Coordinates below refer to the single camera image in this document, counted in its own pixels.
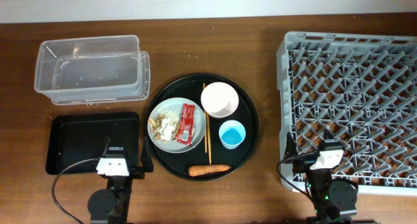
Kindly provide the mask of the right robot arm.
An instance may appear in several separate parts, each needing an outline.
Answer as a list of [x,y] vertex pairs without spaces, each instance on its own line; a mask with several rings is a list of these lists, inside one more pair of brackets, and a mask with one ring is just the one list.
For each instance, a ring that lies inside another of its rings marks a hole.
[[307,217],[307,223],[352,223],[357,214],[358,184],[332,177],[344,151],[341,141],[325,130],[317,149],[299,154],[296,140],[287,134],[283,160],[293,166],[294,174],[305,174],[304,193],[315,208],[315,215]]

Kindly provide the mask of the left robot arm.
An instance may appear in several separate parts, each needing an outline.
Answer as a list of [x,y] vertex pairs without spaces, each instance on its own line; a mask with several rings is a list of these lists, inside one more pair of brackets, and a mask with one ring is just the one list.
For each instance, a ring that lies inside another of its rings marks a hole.
[[87,203],[91,223],[127,223],[132,182],[143,180],[145,174],[154,169],[148,146],[134,154],[142,165],[130,167],[128,151],[125,148],[112,150],[109,142],[107,138],[96,166],[97,174],[107,180],[107,186],[94,192]]

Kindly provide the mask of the rice grains pile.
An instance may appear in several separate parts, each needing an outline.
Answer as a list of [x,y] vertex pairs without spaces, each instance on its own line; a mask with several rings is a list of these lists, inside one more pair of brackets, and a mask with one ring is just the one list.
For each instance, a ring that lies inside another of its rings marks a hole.
[[172,123],[177,123],[180,120],[180,111],[177,109],[165,108],[161,110],[160,114],[163,115],[165,119],[170,119]]

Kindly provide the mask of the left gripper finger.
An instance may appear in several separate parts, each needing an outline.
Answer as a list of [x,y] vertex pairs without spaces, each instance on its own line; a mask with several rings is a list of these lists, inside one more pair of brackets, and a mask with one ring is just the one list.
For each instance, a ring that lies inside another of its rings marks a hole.
[[105,147],[104,147],[104,151],[103,151],[103,153],[101,155],[101,158],[105,158],[106,157],[106,154],[107,154],[108,148],[109,148],[109,142],[110,142],[110,138],[107,136],[105,138]]
[[154,171],[154,165],[152,162],[151,152],[149,150],[149,142],[147,138],[144,138],[143,146],[141,149],[140,162],[144,173],[152,173]]

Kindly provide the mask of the wooden chopstick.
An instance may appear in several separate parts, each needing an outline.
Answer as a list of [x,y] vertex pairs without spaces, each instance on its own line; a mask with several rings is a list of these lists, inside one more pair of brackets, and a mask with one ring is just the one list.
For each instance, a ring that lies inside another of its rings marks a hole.
[[209,165],[212,165],[212,152],[211,152],[211,138],[210,138],[210,117],[208,113],[206,113],[206,121],[207,121],[207,152],[208,152],[208,160]]
[[208,152],[208,143],[207,143],[207,114],[206,111],[203,108],[203,113],[204,113],[204,117],[205,117],[205,122],[206,122],[206,126],[205,126],[205,135],[204,135],[204,143],[205,143],[205,153]]

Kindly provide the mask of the grey dishwasher rack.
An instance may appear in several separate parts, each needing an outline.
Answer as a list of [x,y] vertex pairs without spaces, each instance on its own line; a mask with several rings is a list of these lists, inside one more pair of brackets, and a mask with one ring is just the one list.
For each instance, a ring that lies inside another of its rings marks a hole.
[[416,195],[416,38],[288,32],[276,53],[286,136],[298,153],[329,131],[345,151],[334,178],[360,193]]

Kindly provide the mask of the red snack wrapper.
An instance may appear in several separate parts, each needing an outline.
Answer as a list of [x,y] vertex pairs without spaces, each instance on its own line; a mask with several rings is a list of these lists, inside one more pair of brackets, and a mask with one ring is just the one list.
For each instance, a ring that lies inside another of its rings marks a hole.
[[192,129],[194,127],[195,106],[192,104],[183,104],[180,116],[179,127],[176,134],[178,143],[190,146],[192,144]]

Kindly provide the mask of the orange carrot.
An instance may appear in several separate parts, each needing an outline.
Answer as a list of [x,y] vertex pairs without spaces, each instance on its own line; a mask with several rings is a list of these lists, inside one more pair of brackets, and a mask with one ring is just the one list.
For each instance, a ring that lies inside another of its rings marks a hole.
[[228,165],[195,165],[188,169],[188,174],[191,177],[202,176],[211,173],[226,172],[231,167]]

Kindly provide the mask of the round black serving tray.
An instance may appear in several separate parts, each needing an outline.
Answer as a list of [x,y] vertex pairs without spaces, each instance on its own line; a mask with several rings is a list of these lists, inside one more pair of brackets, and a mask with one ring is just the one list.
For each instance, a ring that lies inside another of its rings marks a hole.
[[[246,91],[238,84],[216,74],[190,74],[182,76],[173,82],[165,85],[158,90],[156,96],[152,99],[147,110],[147,116],[150,117],[151,111],[162,101],[169,98],[181,97],[187,98],[200,104],[200,95],[203,91],[203,84],[214,82],[224,82],[231,85],[238,94],[239,104],[237,110],[226,117],[226,120],[236,120],[243,124],[246,130],[246,136],[243,142],[236,148],[229,150],[221,144],[219,129],[224,122],[223,119],[210,118],[210,139],[212,157],[205,152],[205,144],[200,142],[196,147],[183,153],[170,153],[159,149],[156,143],[152,142],[153,136],[146,132],[147,142],[145,143],[152,152],[156,161],[171,174],[193,181],[215,180],[236,171],[243,165],[255,150],[259,137],[259,119],[256,108]],[[211,173],[202,176],[192,177],[188,174],[188,169],[194,165],[228,165],[230,169],[225,172]]]

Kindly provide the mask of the clear plastic bin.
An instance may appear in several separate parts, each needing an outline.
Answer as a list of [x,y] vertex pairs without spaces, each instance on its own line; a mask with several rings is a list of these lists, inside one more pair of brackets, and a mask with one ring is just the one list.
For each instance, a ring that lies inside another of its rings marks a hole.
[[145,100],[150,95],[149,54],[136,35],[47,40],[41,43],[34,90],[55,105]]

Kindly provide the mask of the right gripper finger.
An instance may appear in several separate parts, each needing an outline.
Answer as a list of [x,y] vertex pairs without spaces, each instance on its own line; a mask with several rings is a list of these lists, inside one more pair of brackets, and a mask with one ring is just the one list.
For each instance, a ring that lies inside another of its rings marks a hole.
[[297,155],[296,141],[290,132],[286,136],[285,158],[292,158]]
[[338,140],[334,138],[334,136],[331,134],[331,132],[327,129],[324,129],[323,131],[323,138],[325,143],[337,143]]

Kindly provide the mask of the light blue cup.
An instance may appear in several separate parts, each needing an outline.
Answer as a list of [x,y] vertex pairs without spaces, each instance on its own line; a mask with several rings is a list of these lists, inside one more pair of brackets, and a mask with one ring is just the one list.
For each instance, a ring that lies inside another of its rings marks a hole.
[[245,139],[246,129],[239,121],[227,120],[220,126],[218,134],[222,145],[233,150]]

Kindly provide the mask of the black rectangular tray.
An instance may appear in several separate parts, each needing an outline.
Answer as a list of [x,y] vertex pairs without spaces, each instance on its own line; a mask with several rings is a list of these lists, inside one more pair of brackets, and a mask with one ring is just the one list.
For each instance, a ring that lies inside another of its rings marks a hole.
[[57,175],[79,161],[98,158],[110,138],[110,147],[129,153],[128,166],[138,165],[140,119],[135,112],[61,115],[51,124],[46,172]]

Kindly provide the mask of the white tissue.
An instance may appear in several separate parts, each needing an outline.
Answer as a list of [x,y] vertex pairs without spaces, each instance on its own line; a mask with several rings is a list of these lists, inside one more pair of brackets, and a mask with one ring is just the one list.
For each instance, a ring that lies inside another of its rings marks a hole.
[[160,139],[164,141],[170,141],[175,129],[175,124],[172,123],[170,118],[162,119],[161,125],[158,128]]

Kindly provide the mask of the peanut shells pile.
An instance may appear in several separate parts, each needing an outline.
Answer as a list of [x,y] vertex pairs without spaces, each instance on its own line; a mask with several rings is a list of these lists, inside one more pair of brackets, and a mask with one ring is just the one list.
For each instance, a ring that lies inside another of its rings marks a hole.
[[[154,140],[164,141],[164,140],[160,139],[160,134],[158,133],[158,128],[161,125],[162,119],[164,119],[164,116],[161,115],[161,114],[157,115],[155,118],[152,118],[152,117],[148,118],[147,123],[148,123],[148,126],[149,126],[150,130],[151,130],[151,134],[152,134]],[[171,138],[170,141],[175,141],[177,130],[178,130],[178,127],[179,127],[179,121],[177,123],[174,123],[174,124],[175,124],[175,129],[174,129],[174,132],[173,132],[173,135],[172,135],[172,138]]]

